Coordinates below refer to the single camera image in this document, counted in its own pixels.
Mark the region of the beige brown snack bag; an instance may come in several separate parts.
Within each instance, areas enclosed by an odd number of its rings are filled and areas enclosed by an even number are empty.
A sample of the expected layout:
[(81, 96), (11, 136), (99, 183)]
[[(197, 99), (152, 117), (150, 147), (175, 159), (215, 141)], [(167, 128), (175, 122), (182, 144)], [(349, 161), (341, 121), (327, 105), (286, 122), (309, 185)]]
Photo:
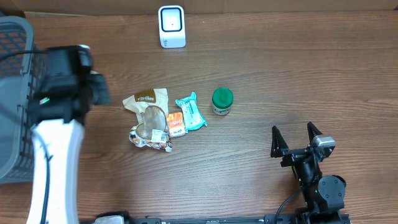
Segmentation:
[(136, 93), (123, 100), (125, 109), (136, 114), (138, 125), (131, 128), (129, 140), (139, 148), (172, 151), (167, 124), (169, 96), (167, 89), (155, 88)]

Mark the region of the teal wet wipes pack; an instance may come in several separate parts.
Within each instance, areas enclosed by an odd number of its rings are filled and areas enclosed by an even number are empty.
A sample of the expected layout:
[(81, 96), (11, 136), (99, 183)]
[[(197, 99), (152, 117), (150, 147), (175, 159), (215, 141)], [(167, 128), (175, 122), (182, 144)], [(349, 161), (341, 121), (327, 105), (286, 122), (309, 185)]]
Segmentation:
[(194, 91), (188, 97), (175, 100), (175, 103), (182, 110), (186, 133), (200, 129), (202, 126), (208, 126), (205, 118), (198, 109), (197, 95)]

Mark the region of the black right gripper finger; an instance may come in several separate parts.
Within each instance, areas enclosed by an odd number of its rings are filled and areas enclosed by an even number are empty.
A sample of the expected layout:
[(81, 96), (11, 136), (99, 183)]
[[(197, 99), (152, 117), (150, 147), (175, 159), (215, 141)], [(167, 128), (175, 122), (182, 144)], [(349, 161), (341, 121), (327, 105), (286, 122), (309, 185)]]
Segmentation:
[(307, 123), (308, 137), (311, 145), (320, 145), (323, 133), (310, 121)]
[(282, 137), (277, 126), (272, 127), (272, 146), (271, 146), (271, 157), (277, 158), (282, 157), (285, 151), (288, 151), (289, 147)]

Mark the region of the green lid seasoning jar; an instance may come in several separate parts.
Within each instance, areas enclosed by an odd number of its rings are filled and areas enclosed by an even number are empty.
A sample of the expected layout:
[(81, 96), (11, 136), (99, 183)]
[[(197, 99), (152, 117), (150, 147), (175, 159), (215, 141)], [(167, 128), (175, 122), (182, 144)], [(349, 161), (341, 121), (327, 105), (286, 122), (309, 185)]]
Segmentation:
[(227, 115), (231, 111), (233, 100), (233, 92), (229, 88), (217, 88), (211, 99), (213, 112), (220, 116)]

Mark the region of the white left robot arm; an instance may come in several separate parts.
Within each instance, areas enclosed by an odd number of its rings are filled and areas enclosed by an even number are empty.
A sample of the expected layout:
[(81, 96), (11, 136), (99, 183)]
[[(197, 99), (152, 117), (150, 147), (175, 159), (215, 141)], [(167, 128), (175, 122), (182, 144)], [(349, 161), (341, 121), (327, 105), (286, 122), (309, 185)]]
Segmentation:
[(110, 103), (105, 77), (47, 76), (29, 103), (34, 178), (28, 223), (78, 223), (77, 185), (85, 118)]

